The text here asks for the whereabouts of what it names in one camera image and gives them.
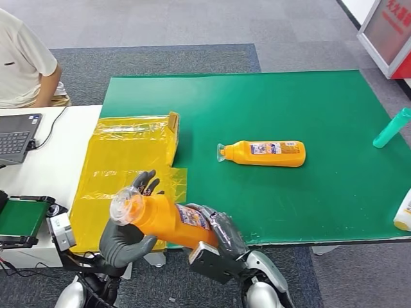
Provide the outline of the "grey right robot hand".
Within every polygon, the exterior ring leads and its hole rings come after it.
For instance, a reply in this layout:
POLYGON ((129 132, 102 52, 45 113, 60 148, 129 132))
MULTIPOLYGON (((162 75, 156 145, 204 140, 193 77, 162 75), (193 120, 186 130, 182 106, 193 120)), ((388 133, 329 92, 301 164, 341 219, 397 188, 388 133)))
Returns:
POLYGON ((227 213, 195 203, 187 204, 187 207, 197 210, 206 218, 216 236, 220 253, 224 257, 237 260, 249 252, 239 229, 227 213))

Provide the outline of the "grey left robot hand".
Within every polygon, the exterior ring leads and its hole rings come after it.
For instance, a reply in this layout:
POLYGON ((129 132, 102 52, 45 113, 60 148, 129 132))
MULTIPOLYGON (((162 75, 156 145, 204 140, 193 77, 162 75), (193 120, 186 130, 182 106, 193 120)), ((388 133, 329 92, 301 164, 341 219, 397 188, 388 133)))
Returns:
MULTIPOLYGON (((131 186, 134 191, 150 196, 159 184, 156 174, 155 170, 141 172, 131 186)), ((134 225, 120 226, 110 219, 100 237, 99 249, 110 265, 123 268, 151 252, 156 242, 157 237, 145 235, 134 225)))

